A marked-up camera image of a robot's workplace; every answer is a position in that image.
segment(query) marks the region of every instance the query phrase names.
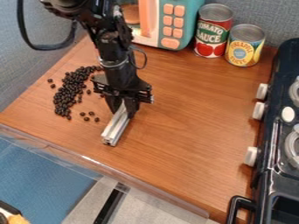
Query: yellow can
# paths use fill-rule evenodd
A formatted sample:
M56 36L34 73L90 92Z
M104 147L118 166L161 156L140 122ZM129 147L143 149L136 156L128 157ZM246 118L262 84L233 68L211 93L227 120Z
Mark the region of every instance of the yellow can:
M265 44L265 32L253 24L238 24L230 32L226 47L226 60L237 67L255 65Z

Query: tomato sauce can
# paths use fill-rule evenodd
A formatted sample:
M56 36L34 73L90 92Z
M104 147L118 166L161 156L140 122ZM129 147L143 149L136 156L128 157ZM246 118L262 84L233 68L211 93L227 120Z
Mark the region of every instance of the tomato sauce can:
M206 58L224 55L232 25L233 12L224 4L209 3L201 7L194 52Z
M238 24L227 40L226 60L237 67L255 65L261 56L265 32L254 24Z

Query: can lid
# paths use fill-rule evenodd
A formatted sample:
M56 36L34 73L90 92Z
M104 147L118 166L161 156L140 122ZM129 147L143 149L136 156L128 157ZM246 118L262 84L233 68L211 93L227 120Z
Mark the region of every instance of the can lid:
M232 28L231 35L248 42L262 41L266 37L265 32L255 24L238 24Z
M233 12L224 4L209 3L200 8L199 16L204 20L225 22L233 18Z

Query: gray wall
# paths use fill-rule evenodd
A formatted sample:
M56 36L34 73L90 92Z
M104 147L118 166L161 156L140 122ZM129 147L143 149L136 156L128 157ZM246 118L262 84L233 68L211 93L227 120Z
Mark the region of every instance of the gray wall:
M33 43L54 44L66 37L70 21L55 17L38 0L24 2L27 31ZM29 48L18 31L16 8L16 0L0 3L0 111L68 50L37 52Z
M267 45L278 46L284 40L299 38L299 0L206 0L229 6L234 24L246 23L261 27Z

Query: microwave button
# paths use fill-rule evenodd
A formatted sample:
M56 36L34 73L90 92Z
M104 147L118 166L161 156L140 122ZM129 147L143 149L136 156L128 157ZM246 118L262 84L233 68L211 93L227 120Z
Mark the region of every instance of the microwave button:
M172 35L172 28L171 27L168 27L168 26L165 26L163 28L163 34L165 36L171 36Z
M173 14L173 7L173 4L166 3L163 7L164 13L169 15Z
M167 48L171 49L177 49L179 47L179 41L174 38L163 38L161 40L162 46L165 46Z
M182 28L184 26L184 19L183 18L180 18L180 17L176 17L174 19L174 25L177 27L177 28Z
M183 17L184 16L184 6L183 5L176 6L175 15L177 17Z
M172 25L172 17L170 17L170 16L164 16L163 23L165 25Z
M183 30L182 29L174 29L173 30L173 37L176 39L180 39L183 37Z

